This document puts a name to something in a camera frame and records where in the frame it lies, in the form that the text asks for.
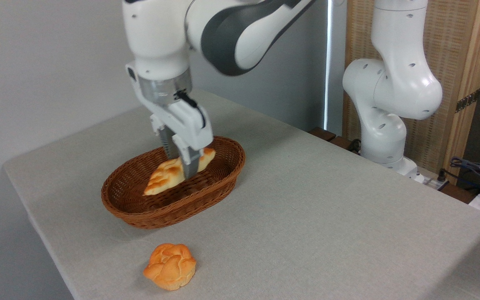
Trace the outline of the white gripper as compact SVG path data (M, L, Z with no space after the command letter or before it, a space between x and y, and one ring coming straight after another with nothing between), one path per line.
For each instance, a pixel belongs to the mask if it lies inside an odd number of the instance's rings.
M213 140L205 109L189 97L190 70L168 80L148 80L139 75L134 62L126 66L137 99L152 113L150 121L168 159L181 157L185 179L198 173L199 159Z

